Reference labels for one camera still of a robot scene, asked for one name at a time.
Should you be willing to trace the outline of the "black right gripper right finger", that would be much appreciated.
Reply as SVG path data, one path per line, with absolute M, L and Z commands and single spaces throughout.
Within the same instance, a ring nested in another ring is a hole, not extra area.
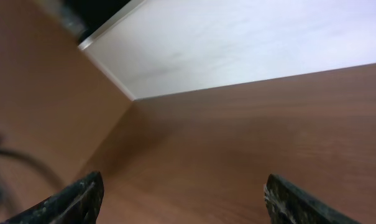
M 272 224 L 358 224 L 277 174 L 269 175 L 264 199 Z

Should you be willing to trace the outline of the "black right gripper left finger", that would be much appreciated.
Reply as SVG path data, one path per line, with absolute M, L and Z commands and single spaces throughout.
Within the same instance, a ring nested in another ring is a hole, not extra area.
M 104 197 L 101 173 L 91 172 L 5 224 L 95 224 Z

